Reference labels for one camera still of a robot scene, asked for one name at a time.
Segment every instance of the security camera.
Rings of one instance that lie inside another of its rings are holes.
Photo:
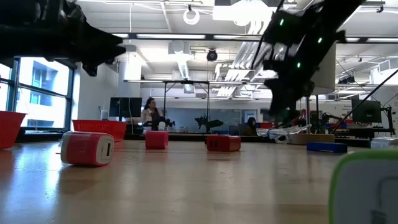
[[[214,62],[217,60],[217,52],[215,49],[210,49],[209,52],[207,53],[207,61],[209,62]]]

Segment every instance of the computer monitor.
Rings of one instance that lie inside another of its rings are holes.
[[[352,99],[352,107],[355,108],[362,100]],[[353,112],[353,121],[360,123],[381,123],[381,105],[378,101],[366,100]]]
[[[119,117],[119,121],[122,120],[122,117],[140,117],[141,105],[142,98],[112,97],[109,107],[109,116]]]

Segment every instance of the ceiling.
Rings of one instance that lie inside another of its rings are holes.
[[[346,30],[349,36],[398,37],[398,23],[395,22],[398,14],[393,13],[398,13],[398,1],[384,1],[384,12],[376,13],[375,7],[362,7],[342,29]],[[214,21],[210,15],[214,0],[202,0],[202,6],[192,6],[194,9],[202,10],[200,20],[195,25],[188,25],[183,20],[186,6],[171,6],[169,2],[173,1],[167,1],[164,11],[161,4],[153,2],[140,5],[123,1],[119,1],[119,4],[106,4],[102,0],[79,0],[78,4],[88,22],[106,32],[245,34],[249,30],[249,26],[237,26],[233,21]],[[297,9],[303,9],[310,2],[312,1],[297,0]],[[135,45],[141,51],[148,65],[143,69],[145,75],[170,73],[177,69],[176,62],[165,60],[169,41],[132,40],[125,44]],[[242,42],[191,41],[189,44],[191,52],[195,52],[194,59],[188,61],[189,69],[214,71],[216,63],[206,61],[207,50],[215,48],[218,60],[233,60]],[[357,81],[365,82],[369,76],[369,67],[396,55],[398,45],[338,44],[336,59],[340,64],[336,63],[336,75],[340,77],[345,70],[354,70]]]

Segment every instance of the woman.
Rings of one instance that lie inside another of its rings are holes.
[[[157,124],[159,124],[160,117],[163,117],[163,113],[156,108],[155,99],[152,97],[148,98],[144,110],[141,112],[142,123],[144,126],[152,126],[155,128]]]
[[[246,124],[243,135],[244,136],[257,136],[256,119],[254,119],[254,118],[248,119],[248,123]]]

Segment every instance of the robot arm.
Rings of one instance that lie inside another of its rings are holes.
[[[0,1],[0,62],[14,57],[68,58],[90,76],[123,54],[122,38],[90,26],[80,6],[67,0]]]
[[[268,79],[265,86],[272,91],[270,115],[286,107],[295,108],[295,102],[310,96],[315,85],[311,78],[330,47],[339,40],[346,42],[345,31],[338,29],[366,0],[324,0],[310,6],[302,15],[279,10],[272,16],[268,28],[261,37],[252,62],[256,69],[257,55],[265,42],[261,55],[264,70],[274,70],[278,78]],[[276,46],[282,45],[284,57],[276,57]]]

